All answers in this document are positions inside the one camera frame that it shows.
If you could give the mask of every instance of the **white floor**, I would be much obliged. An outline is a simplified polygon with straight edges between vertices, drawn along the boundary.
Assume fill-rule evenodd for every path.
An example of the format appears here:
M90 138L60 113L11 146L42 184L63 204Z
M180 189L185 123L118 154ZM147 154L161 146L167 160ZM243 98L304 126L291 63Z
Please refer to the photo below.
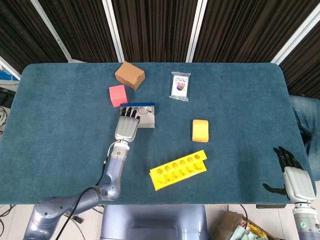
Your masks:
M5 86L10 90L16 90L16 86ZM320 191L320 181L316 182L317 192ZM319 213L320 210L320 196L318 195L316 201L312 204ZM0 215L8 209L8 205L0 205ZM248 213L248 218L254 223L258 224L261 228L265 229L274 237L285 239L285 240L299 240L298 233L295 227L295 221L292 214L294 205L287 205L283 209L256 209L256 205L245 204L244 207ZM210 234L214 232L220 219L227 210L226 205L206 205L206 218L208 231ZM26 226L29 221L29 217L33 210L33 205L17 205L11 211L8 216L2 217L1 220L4 223L4 232L0 237L0 240L22 240ZM229 210L237 213L243 213L243 209L239 205L230 205ZM82 224L78 224L87 240L99 240L102 214L89 210L79 215L84 219ZM56 234L53 239L57 236L57 232L61 229L66 218L63 217L59 222L56 230ZM82 235L79 229L73 222L69 222L65 228L63 234L60 237L61 240L81 240Z

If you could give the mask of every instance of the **yellow plastic tray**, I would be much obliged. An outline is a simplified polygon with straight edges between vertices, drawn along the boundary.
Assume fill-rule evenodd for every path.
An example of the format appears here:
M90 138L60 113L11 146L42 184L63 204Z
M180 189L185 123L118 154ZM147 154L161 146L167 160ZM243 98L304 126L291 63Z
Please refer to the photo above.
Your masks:
M158 191L166 186L207 171L203 162L206 159L205 151L200 150L151 169L149 174L154 189Z

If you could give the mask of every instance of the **robotic hand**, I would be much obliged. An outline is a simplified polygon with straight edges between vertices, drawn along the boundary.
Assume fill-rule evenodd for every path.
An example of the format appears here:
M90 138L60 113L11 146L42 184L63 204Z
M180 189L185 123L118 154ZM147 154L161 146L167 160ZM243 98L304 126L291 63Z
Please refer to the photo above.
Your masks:
M113 146L106 169L106 175L109 176L110 183L100 183L101 176L96 185L88 187L82 193L73 196L54 196L42 199L34 205L23 240L49 240L55 232L61 216L65 213L69 215L69 220L73 215L78 215L96 207L99 200L114 201L119 197L121 192L121 175L130 149L128 143L135 140L140 121L140 117L136 118L137 110L134 110L132 113L131 111L131 107L128 110L124 108L121 111L121 116L114 133L116 141L109 147L103 163L104 171L110 149ZM56 240L59 239L68 220L65 222Z
M300 240L320 240L320 223L317 211L310 204L316 199L309 173L303 170L294 155L279 146L273 148L284 174L284 188L263 186L271 193L286 195L295 204L292 210Z

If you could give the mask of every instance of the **pink cube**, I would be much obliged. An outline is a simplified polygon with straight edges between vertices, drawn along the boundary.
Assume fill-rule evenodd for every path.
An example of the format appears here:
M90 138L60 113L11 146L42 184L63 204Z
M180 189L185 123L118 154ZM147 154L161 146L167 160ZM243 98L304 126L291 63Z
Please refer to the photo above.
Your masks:
M127 95L124 85L109 87L110 99L114 107L120 107L120 104L127 104Z

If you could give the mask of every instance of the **teal tablecloth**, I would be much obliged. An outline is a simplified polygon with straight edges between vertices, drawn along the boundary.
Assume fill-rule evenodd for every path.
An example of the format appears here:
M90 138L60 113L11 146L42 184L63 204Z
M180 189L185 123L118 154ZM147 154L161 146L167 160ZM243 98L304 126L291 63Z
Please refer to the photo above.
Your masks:
M97 182L119 118L108 88L120 63L26 67L0 145L0 204L34 204ZM130 103L155 102L155 129L138 129L114 204L283 204L273 147L311 174L281 69L271 63L137 63L145 80ZM171 71L191 73L189 102L169 98ZM208 143L191 140L209 120ZM204 149L207 172L155 191L149 170Z

